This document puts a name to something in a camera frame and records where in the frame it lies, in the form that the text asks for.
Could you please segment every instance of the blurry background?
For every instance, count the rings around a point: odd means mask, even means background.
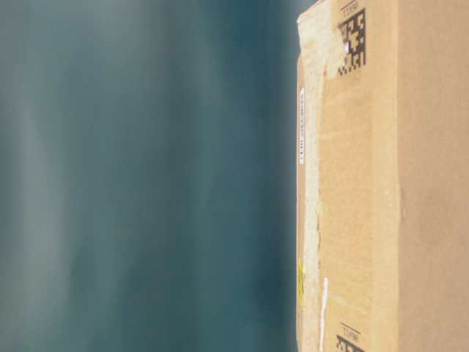
[[[312,0],[0,1],[0,351],[294,351]]]

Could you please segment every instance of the barcode label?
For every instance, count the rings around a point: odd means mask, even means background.
[[[298,155],[300,157],[300,164],[305,163],[305,89],[302,88],[300,92],[300,148]]]

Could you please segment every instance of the yellow sticker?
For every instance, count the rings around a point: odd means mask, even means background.
[[[300,307],[303,306],[303,295],[304,295],[304,279],[305,274],[303,272],[303,262],[301,258],[298,258],[298,302],[300,303]]]

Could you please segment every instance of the cardboard box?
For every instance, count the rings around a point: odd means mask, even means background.
[[[469,350],[469,1],[298,19],[300,352]]]

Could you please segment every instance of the cardboard surface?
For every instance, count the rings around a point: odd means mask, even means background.
[[[468,10],[322,0],[298,19],[299,351],[469,347]]]

